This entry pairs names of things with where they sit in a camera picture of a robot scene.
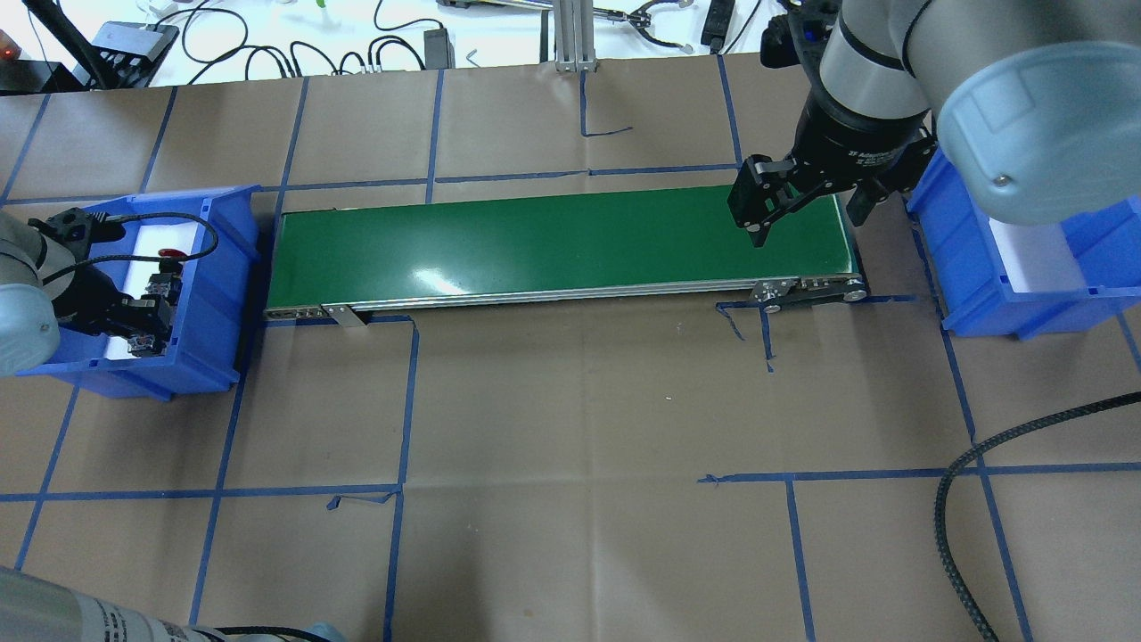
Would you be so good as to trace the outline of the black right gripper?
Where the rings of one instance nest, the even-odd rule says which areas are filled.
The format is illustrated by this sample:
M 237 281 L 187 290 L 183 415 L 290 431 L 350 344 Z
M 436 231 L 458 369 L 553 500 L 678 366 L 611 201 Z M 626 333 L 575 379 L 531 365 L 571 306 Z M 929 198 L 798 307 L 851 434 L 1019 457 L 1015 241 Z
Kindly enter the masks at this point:
M 763 247 L 775 224 L 824 192 L 853 188 L 845 204 L 861 227 L 897 192 L 912 190 L 934 154 L 937 138 L 925 112 L 911 117 L 867 117 L 824 94 L 804 101 L 788 157 L 744 159 L 726 198 L 734 222 L 753 247 Z

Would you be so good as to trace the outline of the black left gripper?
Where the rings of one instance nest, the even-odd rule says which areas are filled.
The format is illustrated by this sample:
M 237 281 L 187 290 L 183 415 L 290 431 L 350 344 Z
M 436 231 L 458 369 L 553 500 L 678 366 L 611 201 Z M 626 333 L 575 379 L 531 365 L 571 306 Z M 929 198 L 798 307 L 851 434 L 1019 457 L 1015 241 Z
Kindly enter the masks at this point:
M 135 331 L 122 306 L 126 298 L 105 273 L 83 267 L 70 273 L 68 287 L 52 301 L 52 309 L 62 326 L 72 332 L 126 338 Z

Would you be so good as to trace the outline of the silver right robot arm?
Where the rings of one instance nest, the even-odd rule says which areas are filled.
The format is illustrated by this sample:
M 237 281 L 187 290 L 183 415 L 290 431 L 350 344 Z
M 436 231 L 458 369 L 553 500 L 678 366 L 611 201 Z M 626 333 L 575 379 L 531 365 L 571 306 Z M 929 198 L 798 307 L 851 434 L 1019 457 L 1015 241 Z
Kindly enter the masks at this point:
M 1136 1 L 785 1 L 759 49 L 809 81 L 785 157 L 745 159 L 726 206 L 761 247 L 851 192 L 861 225 L 941 152 L 984 214 L 1059 224 L 1138 194 Z

